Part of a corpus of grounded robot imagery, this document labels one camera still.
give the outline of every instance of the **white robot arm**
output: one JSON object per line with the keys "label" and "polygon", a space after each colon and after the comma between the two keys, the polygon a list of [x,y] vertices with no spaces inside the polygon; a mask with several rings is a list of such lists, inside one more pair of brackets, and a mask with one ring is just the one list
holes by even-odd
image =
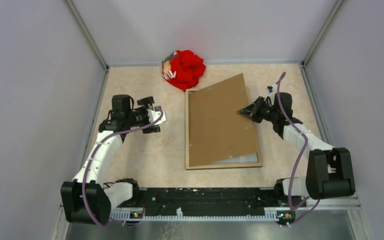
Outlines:
{"label": "white robot arm", "polygon": [[237,111],[255,123],[261,123],[262,120],[271,122],[273,130],[301,150],[302,156],[308,159],[306,177],[293,178],[291,193],[291,178],[279,179],[276,185],[280,185],[286,196],[310,196],[315,200],[353,195],[355,184],[350,152],[320,140],[299,119],[292,117],[292,96],[277,92],[278,83],[285,74],[277,83],[267,87],[266,97],[259,96],[251,105]]}
{"label": "white robot arm", "polygon": [[62,184],[61,197],[68,222],[105,225],[111,210],[132,198],[133,185],[129,182],[116,182],[104,189],[107,171],[127,133],[138,130],[144,134],[158,133],[166,116],[159,106],[152,106],[152,97],[138,100],[140,107],[135,109],[131,101],[133,98],[129,95],[113,96],[112,110],[99,125],[96,142],[87,160],[71,182]]}

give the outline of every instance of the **red cloth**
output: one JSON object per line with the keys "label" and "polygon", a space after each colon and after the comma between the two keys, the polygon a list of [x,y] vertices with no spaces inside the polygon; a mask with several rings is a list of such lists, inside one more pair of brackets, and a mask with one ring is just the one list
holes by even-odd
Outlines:
{"label": "red cloth", "polygon": [[170,61],[171,72],[175,77],[169,78],[167,82],[185,92],[186,89],[193,88],[199,83],[206,66],[204,60],[191,50],[177,50],[176,53]]}

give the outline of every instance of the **wooden frame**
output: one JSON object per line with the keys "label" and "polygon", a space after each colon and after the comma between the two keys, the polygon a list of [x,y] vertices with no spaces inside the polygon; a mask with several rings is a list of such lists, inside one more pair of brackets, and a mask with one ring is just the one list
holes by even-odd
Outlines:
{"label": "wooden frame", "polygon": [[233,169],[233,168],[260,168],[263,166],[263,161],[261,159],[260,148],[258,148],[257,160],[256,163],[225,163],[225,164],[209,164],[202,166],[190,166],[189,165],[189,93],[199,90],[198,88],[187,89],[184,93],[184,129],[185,129],[185,140],[184,140],[184,152],[185,152],[185,169],[186,170],[198,170],[198,169]]}

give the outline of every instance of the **white wall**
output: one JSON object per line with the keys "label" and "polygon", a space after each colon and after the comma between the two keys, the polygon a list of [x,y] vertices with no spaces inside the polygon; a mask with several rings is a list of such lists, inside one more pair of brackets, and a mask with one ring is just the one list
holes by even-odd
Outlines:
{"label": "white wall", "polygon": [[62,0],[0,0],[0,240],[50,238],[102,75]]}
{"label": "white wall", "polygon": [[302,61],[336,0],[74,0],[109,65]]}
{"label": "white wall", "polygon": [[308,70],[333,143],[351,151],[375,239],[384,239],[384,1],[347,1]]}

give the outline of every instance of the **marble-patterned surface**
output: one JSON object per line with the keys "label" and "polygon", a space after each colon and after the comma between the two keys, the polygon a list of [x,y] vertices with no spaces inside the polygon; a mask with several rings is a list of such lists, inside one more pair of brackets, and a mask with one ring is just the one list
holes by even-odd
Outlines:
{"label": "marble-patterned surface", "polygon": [[[292,94],[294,116],[320,136],[298,64],[208,65],[197,88],[243,73],[251,101],[265,96],[266,86],[285,71],[281,91]],[[106,84],[98,124],[111,109],[113,95],[128,94],[135,100],[153,96],[165,110],[167,121],[160,133],[131,133],[117,151],[106,180],[134,178],[141,187],[272,187],[277,179],[290,177],[298,155],[291,144],[272,130],[271,123],[257,125],[263,167],[185,170],[185,96],[161,77],[160,66],[112,67]],[[297,176],[305,176],[302,159]]]}

